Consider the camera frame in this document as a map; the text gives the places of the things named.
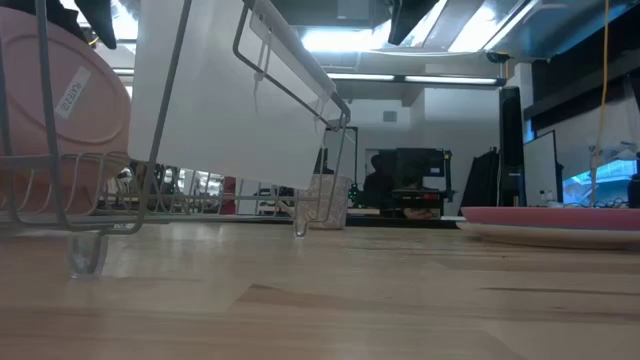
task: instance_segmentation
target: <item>light wood surface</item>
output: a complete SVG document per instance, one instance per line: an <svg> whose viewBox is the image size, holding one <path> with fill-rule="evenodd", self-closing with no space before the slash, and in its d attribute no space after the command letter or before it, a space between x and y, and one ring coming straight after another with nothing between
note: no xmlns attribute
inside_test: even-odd
<svg viewBox="0 0 640 360"><path fill-rule="evenodd" d="M72 280L0 236L0 359L639 359L640 254L457 230L146 226Z"/></svg>

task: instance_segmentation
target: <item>white cutting board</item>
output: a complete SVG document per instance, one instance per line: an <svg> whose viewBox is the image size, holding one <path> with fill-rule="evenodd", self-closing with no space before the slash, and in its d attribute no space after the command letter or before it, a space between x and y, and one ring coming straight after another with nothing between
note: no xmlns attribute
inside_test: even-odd
<svg viewBox="0 0 640 360"><path fill-rule="evenodd" d="M142 1L129 140L134 159L149 158L182 5ZM158 163L306 189L325 125L266 79L256 112L254 71L232 47L242 7L241 0L193 1ZM249 23L240 52L257 64L263 41ZM269 74L316 107L318 95L274 53ZM324 115L337 118L339 110L329 101Z"/></svg>

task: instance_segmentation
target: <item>ceiling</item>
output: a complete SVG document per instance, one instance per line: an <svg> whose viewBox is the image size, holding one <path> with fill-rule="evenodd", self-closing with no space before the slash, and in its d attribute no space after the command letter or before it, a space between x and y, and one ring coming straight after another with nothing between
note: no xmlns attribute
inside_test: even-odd
<svg viewBox="0 0 640 360"><path fill-rule="evenodd" d="M137 16L127 10L136 11L139 0L112 1L116 36L127 44L97 51L114 67L133 68ZM550 58L600 29L604 17L602 0L440 0L400 46L393 46L386 42L389 0L272 1L326 71L338 73L502 77L486 50L515 57L511 66ZM638 1L611 0L610 19ZM75 6L74 0L62 2ZM341 95L352 99L406 100L416 86L338 84Z"/></svg>

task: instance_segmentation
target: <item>wire dish rack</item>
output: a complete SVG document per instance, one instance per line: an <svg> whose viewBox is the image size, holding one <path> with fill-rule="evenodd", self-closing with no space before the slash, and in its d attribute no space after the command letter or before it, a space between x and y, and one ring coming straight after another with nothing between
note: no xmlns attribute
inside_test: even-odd
<svg viewBox="0 0 640 360"><path fill-rule="evenodd" d="M253 0L243 1L245 3L244 10L240 18L236 41L242 36L243 25L247 21L250 7L255 6L256 3ZM225 193L225 181L230 179L228 177L210 172L193 171L191 180L185 181L181 180L179 176L182 169L157 164L156 160L192 0L184 0L148 161L136 164L126 153L59 153L51 91L46 0L35 0L35 3L39 35L39 70L48 153L38 156L14 154L10 136L5 67L0 46L0 140L2 142L0 169L3 170L0 183L0 226L70 231L67 260L71 275L73 277L93 277L102 271L108 250L107 236L135 234L143 224L269 220L293 223L294 235L297 238L302 238L307 232L309 223L321 223L327 220L329 211L325 211L325 217L320 218L319 216L322 213L320 211L322 191L319 191L317 197L303 197L299 190L285 192L278 186L258 183L256 194L243 195L245 181L238 179L236 190L239 188L239 191ZM305 51L298 60L309 66L308 70L312 77L322 76L322 81L326 82L329 78L316 62L304 61L304 58L308 56L310 55ZM335 172L330 175L333 176L329 197L330 208L336 190L346 128L350 120L349 108L334 92L331 94L331 100L338 105L342 114L338 120L327 120L258 65L237 52L236 57L255 70L258 76L272 82L304 106L313 114L315 120L322 121L327 126L327 132L339 134L340 146L334 167ZM320 164L324 164L325 152L322 151L321 154ZM92 168L97 172L98 183L92 187L84 186L78 180L83 166L87 164L92 165ZM123 169L121 176L108 179L106 169L112 168ZM66 176L71 175L73 178L70 188L61 185L63 172ZM38 183L42 184L42 177L48 179L45 182L48 184L47 195L37 197L34 195L34 189L37 188ZM218 191L210 191L212 187L217 188ZM82 211L78 211L74 205L78 201L86 204ZM235 205L236 210L232 213L223 210L224 204L228 202ZM237 210L241 203L246 204L247 202L252 204L253 211L248 214L246 212L238 214ZM294 216L281 216L282 213L278 208L278 204L281 202L293 205L292 208L295 208L296 212L298 206L295 204L297 203L317 202L316 216L308 221L297 221L297 213Z"/></svg>

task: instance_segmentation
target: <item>black speaker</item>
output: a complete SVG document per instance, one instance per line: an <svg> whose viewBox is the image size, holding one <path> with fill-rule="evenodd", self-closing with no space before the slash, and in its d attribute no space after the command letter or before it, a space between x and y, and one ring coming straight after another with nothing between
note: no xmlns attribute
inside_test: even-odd
<svg viewBox="0 0 640 360"><path fill-rule="evenodd" d="M500 89L500 206L527 206L520 89Z"/></svg>

